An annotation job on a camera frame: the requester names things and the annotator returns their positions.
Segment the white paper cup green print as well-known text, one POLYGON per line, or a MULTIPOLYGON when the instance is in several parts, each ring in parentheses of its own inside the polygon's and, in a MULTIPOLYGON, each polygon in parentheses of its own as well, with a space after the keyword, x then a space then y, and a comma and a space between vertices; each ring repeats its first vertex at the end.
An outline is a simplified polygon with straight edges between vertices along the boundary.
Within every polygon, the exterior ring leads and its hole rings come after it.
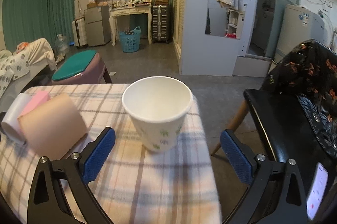
POLYGON ((177 144, 192 104, 190 88, 165 76, 142 78, 129 85, 122 95, 122 105, 143 145, 155 153, 166 152, 177 144))

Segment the brown plastic cup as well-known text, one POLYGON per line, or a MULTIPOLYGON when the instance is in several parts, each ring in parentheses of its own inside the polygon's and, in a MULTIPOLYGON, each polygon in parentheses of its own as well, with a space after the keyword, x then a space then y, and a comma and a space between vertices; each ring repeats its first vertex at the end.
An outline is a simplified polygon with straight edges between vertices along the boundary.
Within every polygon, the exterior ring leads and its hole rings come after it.
POLYGON ((87 133, 76 105, 66 93, 18 118, 27 144, 39 156, 60 160, 87 133))

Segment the white plastic cup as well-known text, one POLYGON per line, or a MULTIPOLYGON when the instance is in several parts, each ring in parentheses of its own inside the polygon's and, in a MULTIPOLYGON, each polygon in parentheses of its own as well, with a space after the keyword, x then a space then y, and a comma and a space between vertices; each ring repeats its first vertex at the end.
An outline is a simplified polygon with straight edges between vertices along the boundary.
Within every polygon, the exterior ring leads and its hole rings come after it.
POLYGON ((24 145, 26 140, 21 132, 18 117, 30 101, 31 96, 29 94, 18 94, 1 122, 5 135, 19 145, 24 145))

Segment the pink hexagonal cup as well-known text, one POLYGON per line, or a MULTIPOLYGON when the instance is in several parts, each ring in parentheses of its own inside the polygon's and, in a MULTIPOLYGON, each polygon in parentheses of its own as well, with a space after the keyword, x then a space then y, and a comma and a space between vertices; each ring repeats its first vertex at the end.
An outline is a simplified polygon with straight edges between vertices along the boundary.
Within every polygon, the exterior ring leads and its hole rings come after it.
POLYGON ((37 92, 35 95, 31 97, 30 101, 23 108, 19 117, 31 112, 32 110, 36 109, 37 107, 39 107, 40 105, 44 104, 45 102, 49 100, 50 100, 49 92, 47 91, 37 92))

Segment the smartphone on gripper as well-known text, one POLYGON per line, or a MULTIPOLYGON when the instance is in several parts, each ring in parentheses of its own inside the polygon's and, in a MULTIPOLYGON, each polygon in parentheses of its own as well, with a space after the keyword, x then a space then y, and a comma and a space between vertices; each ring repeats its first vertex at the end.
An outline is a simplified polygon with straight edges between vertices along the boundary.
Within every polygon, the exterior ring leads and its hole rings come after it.
POLYGON ((314 178, 308 192, 306 206, 307 216, 310 221, 313 221, 319 206, 323 200, 324 192, 328 181, 328 172, 323 165, 318 162, 316 165, 314 178))

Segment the black chair with floral cover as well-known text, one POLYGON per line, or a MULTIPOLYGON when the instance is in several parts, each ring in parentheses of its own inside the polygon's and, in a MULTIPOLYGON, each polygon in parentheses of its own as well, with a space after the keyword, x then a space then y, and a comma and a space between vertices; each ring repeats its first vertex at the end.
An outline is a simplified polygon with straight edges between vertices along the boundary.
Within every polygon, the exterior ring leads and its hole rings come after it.
POLYGON ((294 159, 306 199, 316 165, 328 172, 323 200, 313 221, 336 222, 336 53, 308 40, 297 45, 266 76, 246 89, 226 130, 268 160, 294 159))

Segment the leaf print quilted blanket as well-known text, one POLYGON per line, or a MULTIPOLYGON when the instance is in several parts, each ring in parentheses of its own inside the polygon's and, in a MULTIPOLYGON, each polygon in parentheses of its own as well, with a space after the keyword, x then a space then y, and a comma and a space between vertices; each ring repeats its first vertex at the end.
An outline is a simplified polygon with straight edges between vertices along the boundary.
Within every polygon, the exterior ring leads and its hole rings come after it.
POLYGON ((25 76, 29 71, 29 60, 27 53, 24 51, 1 59, 1 96, 12 81, 25 76))

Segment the purple stool with green cushion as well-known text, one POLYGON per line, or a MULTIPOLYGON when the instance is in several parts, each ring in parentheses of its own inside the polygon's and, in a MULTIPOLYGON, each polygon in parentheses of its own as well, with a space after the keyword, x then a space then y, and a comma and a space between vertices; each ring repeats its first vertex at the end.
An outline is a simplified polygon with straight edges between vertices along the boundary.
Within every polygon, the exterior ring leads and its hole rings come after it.
POLYGON ((87 50, 69 57, 52 75, 53 85, 99 84, 102 79, 106 84, 112 80, 99 53, 87 50))

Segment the bed with beige bedding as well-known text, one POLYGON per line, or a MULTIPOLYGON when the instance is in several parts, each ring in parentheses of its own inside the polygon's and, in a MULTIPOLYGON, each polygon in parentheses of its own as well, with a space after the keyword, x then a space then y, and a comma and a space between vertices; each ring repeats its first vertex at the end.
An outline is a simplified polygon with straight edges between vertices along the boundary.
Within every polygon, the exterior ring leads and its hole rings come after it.
POLYGON ((54 52, 45 39, 37 39, 19 52, 1 51, 1 111, 8 110, 16 96, 45 67, 56 69, 54 52))

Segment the water jug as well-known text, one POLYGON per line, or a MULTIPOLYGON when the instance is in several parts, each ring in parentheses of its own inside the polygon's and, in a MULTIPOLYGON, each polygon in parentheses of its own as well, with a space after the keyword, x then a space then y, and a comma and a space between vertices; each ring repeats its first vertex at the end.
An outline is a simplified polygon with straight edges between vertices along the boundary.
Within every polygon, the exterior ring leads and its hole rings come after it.
POLYGON ((57 34, 56 41, 55 41, 56 51, 58 55, 64 54, 67 55, 70 51, 70 45, 68 42, 67 36, 64 36, 63 34, 57 34))

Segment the white suitcase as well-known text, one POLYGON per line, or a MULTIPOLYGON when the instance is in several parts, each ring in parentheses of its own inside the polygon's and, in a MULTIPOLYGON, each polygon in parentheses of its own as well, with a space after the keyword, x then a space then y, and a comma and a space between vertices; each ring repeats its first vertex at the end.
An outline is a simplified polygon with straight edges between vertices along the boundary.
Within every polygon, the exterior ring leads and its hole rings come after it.
POLYGON ((75 19, 72 22, 74 44, 77 48, 88 46, 84 18, 75 19))

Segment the white washing machine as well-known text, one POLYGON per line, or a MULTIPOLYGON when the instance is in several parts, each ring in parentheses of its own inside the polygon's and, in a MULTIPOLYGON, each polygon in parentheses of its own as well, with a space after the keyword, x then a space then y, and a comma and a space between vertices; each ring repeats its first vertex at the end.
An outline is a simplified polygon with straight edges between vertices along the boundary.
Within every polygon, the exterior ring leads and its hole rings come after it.
POLYGON ((311 39, 324 42, 324 22, 320 15, 298 5, 286 4, 274 61, 278 63, 297 45, 311 39))

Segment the blue laundry basket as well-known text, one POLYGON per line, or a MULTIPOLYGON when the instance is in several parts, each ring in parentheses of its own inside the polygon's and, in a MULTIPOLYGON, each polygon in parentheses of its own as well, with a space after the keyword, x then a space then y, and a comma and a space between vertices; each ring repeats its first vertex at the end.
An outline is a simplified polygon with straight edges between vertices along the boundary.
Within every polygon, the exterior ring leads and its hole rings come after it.
POLYGON ((139 50, 140 34, 140 27, 136 27, 131 31, 119 32, 119 41, 124 53, 134 53, 139 50))

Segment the green curtain left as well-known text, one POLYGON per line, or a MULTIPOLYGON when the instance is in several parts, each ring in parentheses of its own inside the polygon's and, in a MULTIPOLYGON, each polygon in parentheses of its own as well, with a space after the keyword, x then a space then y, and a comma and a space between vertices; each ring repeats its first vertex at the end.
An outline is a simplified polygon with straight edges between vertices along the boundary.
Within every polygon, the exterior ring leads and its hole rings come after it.
POLYGON ((58 34, 73 41, 75 0, 3 0, 2 29, 6 49, 15 51, 22 42, 45 38, 56 49, 58 34))

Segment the white dressing table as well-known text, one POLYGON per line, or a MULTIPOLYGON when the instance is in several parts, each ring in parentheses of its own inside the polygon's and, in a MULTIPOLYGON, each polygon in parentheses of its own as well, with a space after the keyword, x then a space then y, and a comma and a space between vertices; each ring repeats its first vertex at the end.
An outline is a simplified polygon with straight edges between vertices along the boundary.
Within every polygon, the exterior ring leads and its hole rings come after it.
POLYGON ((119 31, 121 27, 118 25, 119 18, 128 18, 129 25, 131 25, 132 17, 136 15, 147 15, 147 39, 148 43, 152 44, 152 4, 136 4, 135 6, 129 7, 112 7, 109 6, 109 23, 111 32, 111 43, 114 47, 116 42, 119 41, 119 31))

